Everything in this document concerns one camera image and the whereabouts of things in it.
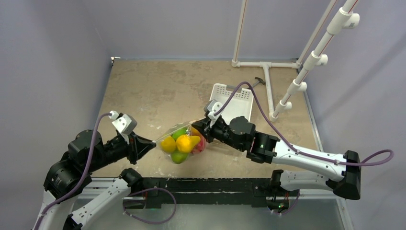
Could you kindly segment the clear zip top bag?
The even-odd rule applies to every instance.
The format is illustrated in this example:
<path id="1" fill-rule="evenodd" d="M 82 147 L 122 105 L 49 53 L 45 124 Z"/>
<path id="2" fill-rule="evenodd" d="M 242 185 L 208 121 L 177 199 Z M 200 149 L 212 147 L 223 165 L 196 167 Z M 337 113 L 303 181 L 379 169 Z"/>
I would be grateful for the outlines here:
<path id="1" fill-rule="evenodd" d="M 206 149 L 206 139 L 192 126 L 194 122 L 176 124 L 154 140 L 157 148 L 174 164 L 181 164 Z"/>

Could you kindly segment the yellow bell pepper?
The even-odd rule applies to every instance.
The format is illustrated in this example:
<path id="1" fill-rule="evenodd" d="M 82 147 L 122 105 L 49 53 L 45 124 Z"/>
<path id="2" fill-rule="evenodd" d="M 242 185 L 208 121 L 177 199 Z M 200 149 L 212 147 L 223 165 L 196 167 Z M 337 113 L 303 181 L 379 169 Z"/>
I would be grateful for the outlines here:
<path id="1" fill-rule="evenodd" d="M 182 135 L 176 140 L 177 150 L 182 153 L 191 153 L 195 145 L 200 141 L 199 136 Z"/>

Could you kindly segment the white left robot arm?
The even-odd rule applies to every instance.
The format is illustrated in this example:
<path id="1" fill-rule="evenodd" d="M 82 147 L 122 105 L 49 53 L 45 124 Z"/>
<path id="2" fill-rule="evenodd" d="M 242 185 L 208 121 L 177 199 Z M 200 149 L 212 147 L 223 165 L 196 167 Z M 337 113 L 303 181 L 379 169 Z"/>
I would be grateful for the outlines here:
<path id="1" fill-rule="evenodd" d="M 113 201 L 126 194 L 137 196 L 143 189 L 143 177 L 125 169 L 119 180 L 84 208 L 72 207 L 83 189 L 92 182 L 91 173 L 122 158 L 136 164 L 156 143 L 134 132 L 126 141 L 121 135 L 103 143 L 96 130 L 84 130 L 68 144 L 60 161 L 53 164 L 45 178 L 43 202 L 35 230 L 84 230 Z"/>

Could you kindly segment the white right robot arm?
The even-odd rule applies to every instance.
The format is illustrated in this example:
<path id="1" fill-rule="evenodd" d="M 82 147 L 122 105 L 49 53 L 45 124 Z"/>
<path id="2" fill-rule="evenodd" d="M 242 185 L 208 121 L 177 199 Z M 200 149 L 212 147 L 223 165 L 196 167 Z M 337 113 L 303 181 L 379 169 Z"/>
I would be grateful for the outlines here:
<path id="1" fill-rule="evenodd" d="M 227 124 L 223 118 L 212 122 L 204 118 L 192 123 L 207 142 L 218 140 L 256 163 L 276 163 L 303 169 L 302 173 L 273 172 L 269 189 L 275 195 L 298 189 L 324 189 L 344 199 L 361 197 L 361 168 L 358 153 L 325 153 L 288 145 L 276 136 L 258 132 L 256 126 L 240 116 Z"/>

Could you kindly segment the white plastic basket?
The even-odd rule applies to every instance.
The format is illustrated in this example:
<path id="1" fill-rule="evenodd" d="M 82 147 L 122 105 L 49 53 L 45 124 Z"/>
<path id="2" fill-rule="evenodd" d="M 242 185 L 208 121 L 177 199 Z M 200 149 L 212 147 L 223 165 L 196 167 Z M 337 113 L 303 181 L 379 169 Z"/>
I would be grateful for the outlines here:
<path id="1" fill-rule="evenodd" d="M 214 99 L 224 104 L 233 92 L 234 88 L 234 86 L 216 83 L 213 85 L 210 100 Z M 221 113 L 222 118 L 228 125 L 232 119 L 240 116 L 243 116 L 250 121 L 253 100 L 254 98 L 251 90 L 240 88 Z"/>

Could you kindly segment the red apple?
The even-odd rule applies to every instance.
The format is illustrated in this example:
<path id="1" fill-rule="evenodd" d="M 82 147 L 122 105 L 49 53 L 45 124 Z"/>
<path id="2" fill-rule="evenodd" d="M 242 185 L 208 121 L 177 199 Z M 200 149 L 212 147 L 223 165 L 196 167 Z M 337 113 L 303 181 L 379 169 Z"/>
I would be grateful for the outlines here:
<path id="1" fill-rule="evenodd" d="M 191 151 L 192 154 L 199 154 L 203 152 L 206 148 L 206 141 L 204 138 L 201 139 L 201 141 L 195 145 L 193 150 Z"/>

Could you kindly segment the yellow mango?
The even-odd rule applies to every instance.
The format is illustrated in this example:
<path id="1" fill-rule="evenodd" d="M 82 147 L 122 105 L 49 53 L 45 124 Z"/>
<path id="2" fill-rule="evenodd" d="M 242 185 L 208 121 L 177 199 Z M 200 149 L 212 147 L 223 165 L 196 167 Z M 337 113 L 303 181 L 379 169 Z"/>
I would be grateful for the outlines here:
<path id="1" fill-rule="evenodd" d="M 176 141 L 172 136 L 167 136 L 160 141 L 161 150 L 165 153 L 173 153 L 176 151 Z"/>

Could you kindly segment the green lime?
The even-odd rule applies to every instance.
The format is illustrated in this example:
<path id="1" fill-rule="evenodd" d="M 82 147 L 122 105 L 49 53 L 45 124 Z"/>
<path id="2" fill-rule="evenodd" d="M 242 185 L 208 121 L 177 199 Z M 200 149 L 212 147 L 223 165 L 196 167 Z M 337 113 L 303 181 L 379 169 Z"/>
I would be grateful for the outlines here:
<path id="1" fill-rule="evenodd" d="M 184 161 L 187 160 L 189 154 L 188 153 L 182 153 L 182 152 L 174 152 L 170 154 L 171 160 L 175 164 L 181 164 Z"/>

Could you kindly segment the green ridged squash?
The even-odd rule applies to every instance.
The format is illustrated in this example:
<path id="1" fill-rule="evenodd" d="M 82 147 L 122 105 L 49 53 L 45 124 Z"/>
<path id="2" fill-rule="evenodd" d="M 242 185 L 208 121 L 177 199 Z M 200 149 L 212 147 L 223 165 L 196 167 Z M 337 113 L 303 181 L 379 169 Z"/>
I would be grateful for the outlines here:
<path id="1" fill-rule="evenodd" d="M 188 133 L 188 128 L 183 127 L 183 128 L 178 129 L 177 131 L 175 131 L 171 136 L 176 141 L 180 136 L 187 135 L 187 133 Z"/>

